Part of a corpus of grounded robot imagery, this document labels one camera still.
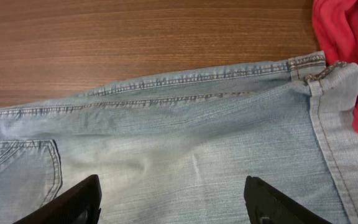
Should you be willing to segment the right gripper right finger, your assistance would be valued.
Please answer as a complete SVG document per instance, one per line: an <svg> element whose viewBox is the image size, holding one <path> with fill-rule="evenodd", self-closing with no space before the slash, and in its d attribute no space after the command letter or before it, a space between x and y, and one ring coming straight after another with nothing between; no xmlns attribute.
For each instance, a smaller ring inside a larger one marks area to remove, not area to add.
<svg viewBox="0 0 358 224"><path fill-rule="evenodd" d="M251 224L330 224L258 177L246 178L244 200Z"/></svg>

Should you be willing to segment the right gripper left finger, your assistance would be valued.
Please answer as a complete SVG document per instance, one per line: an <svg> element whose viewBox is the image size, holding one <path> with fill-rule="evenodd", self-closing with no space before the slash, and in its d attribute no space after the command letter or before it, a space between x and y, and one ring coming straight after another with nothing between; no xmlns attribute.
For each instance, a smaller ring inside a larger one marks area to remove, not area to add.
<svg viewBox="0 0 358 224"><path fill-rule="evenodd" d="M97 224L101 199L99 177L93 174L14 224Z"/></svg>

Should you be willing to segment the light blue denim shorts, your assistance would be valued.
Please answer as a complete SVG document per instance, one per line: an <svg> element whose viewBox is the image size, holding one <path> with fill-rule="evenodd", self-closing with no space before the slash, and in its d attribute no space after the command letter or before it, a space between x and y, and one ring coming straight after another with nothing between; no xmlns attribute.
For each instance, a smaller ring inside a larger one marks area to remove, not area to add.
<svg viewBox="0 0 358 224"><path fill-rule="evenodd" d="M99 176L101 223L248 223L257 176L358 223L358 65L316 52L0 108L0 223Z"/></svg>

